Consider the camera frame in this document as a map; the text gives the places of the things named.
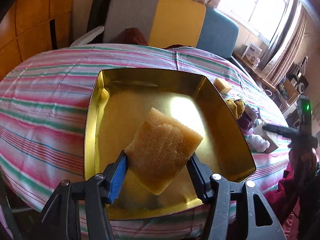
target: blue headboard panel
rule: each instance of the blue headboard panel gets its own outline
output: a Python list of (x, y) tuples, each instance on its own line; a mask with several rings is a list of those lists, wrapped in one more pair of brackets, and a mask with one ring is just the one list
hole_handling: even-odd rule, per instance
[(206, 6), (202, 30), (196, 48), (220, 57), (231, 57), (239, 33), (238, 25), (216, 9)]

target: cushioned panel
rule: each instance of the cushioned panel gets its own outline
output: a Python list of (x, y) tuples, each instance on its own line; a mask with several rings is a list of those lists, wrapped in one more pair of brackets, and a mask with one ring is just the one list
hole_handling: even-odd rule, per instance
[(111, 0), (103, 43), (108, 43), (127, 28), (138, 28), (149, 40), (158, 0)]
[(238, 37), (238, 25), (216, 9), (207, 7), (196, 48), (230, 58)]
[(173, 44), (195, 47), (205, 16), (205, 6), (191, 0), (159, 0), (149, 46)]

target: gold metal tray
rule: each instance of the gold metal tray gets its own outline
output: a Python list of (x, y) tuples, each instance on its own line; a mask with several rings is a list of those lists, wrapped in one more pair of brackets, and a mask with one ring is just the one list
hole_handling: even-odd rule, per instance
[[(236, 120), (211, 82), (202, 75), (164, 70), (101, 70), (90, 100), (85, 139), (85, 179), (114, 162), (133, 139), (151, 107), (201, 134), (200, 161), (231, 181), (241, 182), (256, 170)], [(110, 219), (168, 215), (201, 205), (187, 168), (155, 196), (130, 170), (119, 198), (108, 207)]]

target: yellow sponge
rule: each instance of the yellow sponge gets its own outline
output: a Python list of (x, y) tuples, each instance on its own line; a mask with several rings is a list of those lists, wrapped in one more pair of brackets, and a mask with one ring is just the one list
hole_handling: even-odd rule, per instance
[(232, 89), (231, 84), (223, 78), (216, 78), (213, 81), (213, 85), (221, 94), (227, 94)]
[(137, 181), (161, 194), (186, 165), (202, 136), (176, 119), (151, 108), (124, 152)]

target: window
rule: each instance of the window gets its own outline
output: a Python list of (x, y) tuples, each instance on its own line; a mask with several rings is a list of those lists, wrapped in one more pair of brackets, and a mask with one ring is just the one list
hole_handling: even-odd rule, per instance
[(288, 0), (221, 0), (218, 9), (254, 30), (265, 43), (274, 36)]

